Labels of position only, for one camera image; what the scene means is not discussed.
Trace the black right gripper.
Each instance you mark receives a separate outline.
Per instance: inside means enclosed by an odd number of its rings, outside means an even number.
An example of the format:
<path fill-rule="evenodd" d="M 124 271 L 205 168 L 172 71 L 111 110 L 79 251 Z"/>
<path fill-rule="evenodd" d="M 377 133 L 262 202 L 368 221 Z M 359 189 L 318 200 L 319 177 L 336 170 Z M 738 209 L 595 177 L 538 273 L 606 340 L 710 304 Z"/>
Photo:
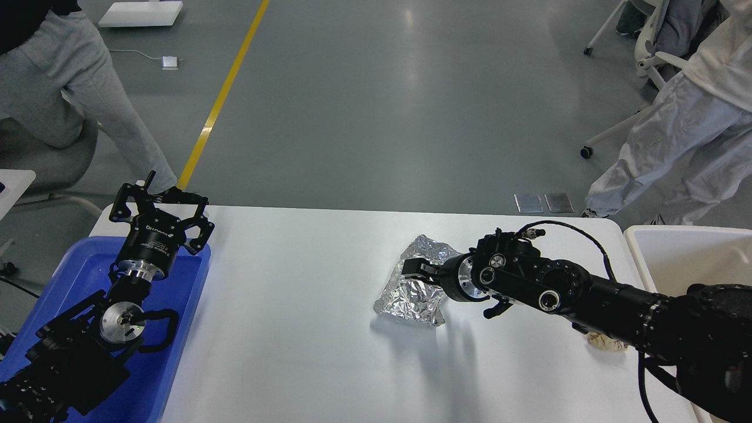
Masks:
<path fill-rule="evenodd" d="M 458 302 L 478 302 L 478 289 L 472 282 L 472 258 L 472 253 L 449 258 L 444 263 L 410 258 L 403 262 L 402 279 L 441 287 L 449 298 Z"/>

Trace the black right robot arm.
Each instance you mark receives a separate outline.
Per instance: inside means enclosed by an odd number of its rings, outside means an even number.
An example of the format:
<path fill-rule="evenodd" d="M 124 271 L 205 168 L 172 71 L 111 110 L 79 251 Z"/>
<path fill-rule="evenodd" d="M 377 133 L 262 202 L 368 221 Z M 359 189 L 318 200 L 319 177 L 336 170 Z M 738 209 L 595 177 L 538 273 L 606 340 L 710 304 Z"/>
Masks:
<path fill-rule="evenodd" d="M 424 258 L 404 262 L 402 275 L 438 286 L 459 302 L 497 300 L 494 318 L 523 303 L 561 315 L 581 334 L 597 333 L 639 351 L 637 385 L 651 421 L 645 373 L 696 406 L 728 422 L 751 414 L 750 286 L 692 284 L 669 297 L 617 282 L 609 257 L 607 278 L 569 260 L 542 257 L 532 239 L 545 235 L 539 221 L 516 232 L 496 229 L 467 254 L 441 265 Z"/>

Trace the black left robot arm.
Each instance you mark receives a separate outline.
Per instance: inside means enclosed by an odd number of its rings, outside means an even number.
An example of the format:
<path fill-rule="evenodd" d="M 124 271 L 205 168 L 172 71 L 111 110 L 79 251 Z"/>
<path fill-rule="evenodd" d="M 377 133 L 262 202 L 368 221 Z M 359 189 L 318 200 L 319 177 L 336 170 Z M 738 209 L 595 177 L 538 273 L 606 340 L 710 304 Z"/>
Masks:
<path fill-rule="evenodd" d="M 26 353 L 29 364 L 2 382 L 3 422 L 62 422 L 68 410 L 86 415 L 130 377 L 135 353 L 159 353 L 177 335 L 178 311 L 146 311 L 154 281 L 164 280 L 181 247 L 192 255 L 207 244 L 214 224 L 204 214 L 209 199 L 180 189 L 148 193 L 123 184 L 109 220 L 130 226 L 111 263 L 110 289 L 96 291 L 37 332 Z"/>

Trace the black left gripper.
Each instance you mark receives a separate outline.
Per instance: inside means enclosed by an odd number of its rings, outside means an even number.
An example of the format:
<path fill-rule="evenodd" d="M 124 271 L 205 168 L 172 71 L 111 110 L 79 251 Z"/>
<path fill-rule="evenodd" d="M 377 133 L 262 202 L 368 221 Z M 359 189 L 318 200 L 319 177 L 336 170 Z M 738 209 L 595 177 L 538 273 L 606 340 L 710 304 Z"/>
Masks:
<path fill-rule="evenodd" d="M 214 223 L 204 215 L 209 198 L 180 189 L 167 189 L 159 193 L 158 203 L 196 204 L 194 215 L 180 220 L 169 213 L 157 213 L 154 197 L 147 191 L 155 176 L 156 172 L 150 171 L 143 186 L 121 185 L 111 206 L 109 220 L 131 223 L 129 235 L 116 257 L 115 267 L 127 271 L 144 263 L 153 271 L 153 280 L 163 280 L 169 276 L 180 247 L 185 246 L 191 255 L 204 249 L 214 230 Z M 139 211 L 134 219 L 127 204 L 129 200 L 136 203 Z M 194 227 L 200 229 L 199 235 L 188 239 L 186 230 Z"/>

